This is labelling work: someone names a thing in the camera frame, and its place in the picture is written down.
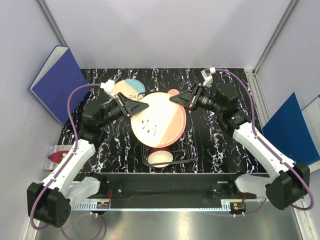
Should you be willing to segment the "cream and pink plate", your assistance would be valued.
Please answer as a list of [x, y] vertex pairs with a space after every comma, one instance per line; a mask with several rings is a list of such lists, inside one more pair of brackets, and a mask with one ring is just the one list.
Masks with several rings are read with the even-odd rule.
[[149, 107], [131, 117], [131, 128], [144, 145], [164, 148], [182, 136], [187, 115], [182, 105], [170, 101], [172, 96], [166, 92], [155, 92], [140, 100]]

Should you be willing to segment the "red floral bowl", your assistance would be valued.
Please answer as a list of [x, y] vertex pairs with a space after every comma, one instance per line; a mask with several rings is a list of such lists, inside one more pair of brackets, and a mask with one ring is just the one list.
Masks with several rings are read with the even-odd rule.
[[147, 163], [155, 168], [167, 167], [174, 157], [168, 147], [152, 148], [147, 157]]

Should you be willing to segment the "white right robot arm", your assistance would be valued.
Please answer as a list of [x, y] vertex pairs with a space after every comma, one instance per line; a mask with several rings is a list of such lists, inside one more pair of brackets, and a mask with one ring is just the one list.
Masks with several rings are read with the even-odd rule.
[[213, 112], [220, 128], [245, 147], [266, 170], [268, 177], [249, 173], [239, 175], [227, 185], [228, 195], [239, 198], [244, 193], [266, 198], [279, 210], [292, 206], [310, 192], [310, 168], [296, 163], [273, 146], [238, 108], [238, 94], [230, 84], [223, 84], [211, 94], [201, 83], [174, 95], [170, 101], [189, 110], [202, 108]]

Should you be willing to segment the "cream and blue plate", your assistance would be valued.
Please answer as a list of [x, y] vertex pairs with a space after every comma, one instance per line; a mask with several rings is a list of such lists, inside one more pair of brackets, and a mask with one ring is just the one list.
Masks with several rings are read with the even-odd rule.
[[144, 84], [139, 80], [125, 79], [117, 82], [112, 89], [114, 95], [119, 92], [129, 99], [140, 101], [145, 96], [146, 89]]

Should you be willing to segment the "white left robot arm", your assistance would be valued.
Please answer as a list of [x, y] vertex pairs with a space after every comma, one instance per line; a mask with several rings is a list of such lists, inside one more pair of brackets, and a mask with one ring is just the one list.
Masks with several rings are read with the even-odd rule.
[[106, 107], [95, 101], [86, 103], [71, 150], [50, 175], [40, 183], [31, 183], [27, 189], [30, 222], [33, 224], [34, 220], [39, 220], [60, 228], [71, 211], [85, 199], [91, 196], [103, 198], [108, 193], [105, 176], [86, 173], [79, 183], [71, 183], [105, 140], [104, 128], [108, 124], [121, 117], [132, 117], [148, 107], [149, 104], [129, 99], [122, 93], [118, 93]]

